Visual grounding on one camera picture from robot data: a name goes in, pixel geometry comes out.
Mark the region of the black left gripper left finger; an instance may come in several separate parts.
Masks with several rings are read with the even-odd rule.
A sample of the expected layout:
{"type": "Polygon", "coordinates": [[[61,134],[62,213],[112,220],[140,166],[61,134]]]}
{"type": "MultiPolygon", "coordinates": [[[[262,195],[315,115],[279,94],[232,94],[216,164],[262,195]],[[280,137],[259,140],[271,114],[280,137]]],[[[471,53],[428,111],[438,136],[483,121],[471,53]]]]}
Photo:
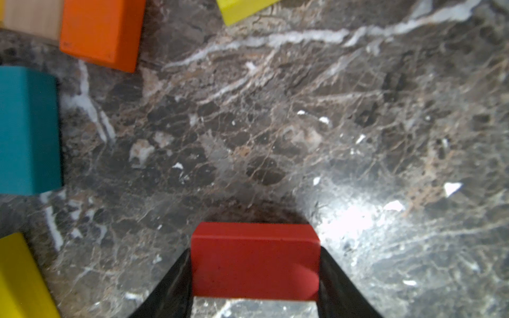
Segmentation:
{"type": "Polygon", "coordinates": [[[190,249],[186,249],[129,318],[189,318],[193,301],[190,249]]]}

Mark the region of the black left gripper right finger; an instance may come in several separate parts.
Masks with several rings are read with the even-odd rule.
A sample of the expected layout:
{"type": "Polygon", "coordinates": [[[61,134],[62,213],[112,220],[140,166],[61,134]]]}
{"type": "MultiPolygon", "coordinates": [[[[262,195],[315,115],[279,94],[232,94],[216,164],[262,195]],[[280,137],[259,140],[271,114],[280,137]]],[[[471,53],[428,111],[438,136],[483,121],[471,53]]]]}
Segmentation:
{"type": "Polygon", "coordinates": [[[317,308],[320,318],[383,318],[324,247],[320,255],[317,308]]]}

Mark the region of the red block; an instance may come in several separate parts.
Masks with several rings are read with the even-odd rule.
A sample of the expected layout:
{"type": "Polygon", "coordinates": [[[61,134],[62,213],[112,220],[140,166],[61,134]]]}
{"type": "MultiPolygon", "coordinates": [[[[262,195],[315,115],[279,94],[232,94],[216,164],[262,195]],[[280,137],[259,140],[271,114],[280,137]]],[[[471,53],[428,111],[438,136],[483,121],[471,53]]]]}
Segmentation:
{"type": "Polygon", "coordinates": [[[203,298],[313,302],[320,254],[311,225],[202,222],[191,239],[192,291],[203,298]]]}

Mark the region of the yellow block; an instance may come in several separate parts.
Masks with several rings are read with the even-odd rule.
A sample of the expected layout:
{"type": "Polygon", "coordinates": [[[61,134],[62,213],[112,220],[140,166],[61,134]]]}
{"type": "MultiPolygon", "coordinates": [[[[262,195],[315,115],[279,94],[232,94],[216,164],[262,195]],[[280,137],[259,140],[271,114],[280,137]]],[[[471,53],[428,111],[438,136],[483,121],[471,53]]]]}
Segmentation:
{"type": "Polygon", "coordinates": [[[59,317],[21,233],[1,239],[1,317],[59,317]]]}

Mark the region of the teal block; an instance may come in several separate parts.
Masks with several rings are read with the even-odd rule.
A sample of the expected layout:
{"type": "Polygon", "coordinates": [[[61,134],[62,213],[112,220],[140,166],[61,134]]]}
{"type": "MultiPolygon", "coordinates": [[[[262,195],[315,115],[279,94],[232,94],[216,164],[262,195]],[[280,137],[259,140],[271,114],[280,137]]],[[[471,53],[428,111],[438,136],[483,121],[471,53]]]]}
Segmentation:
{"type": "Polygon", "coordinates": [[[32,196],[62,187],[57,81],[1,67],[1,193],[32,196]]]}

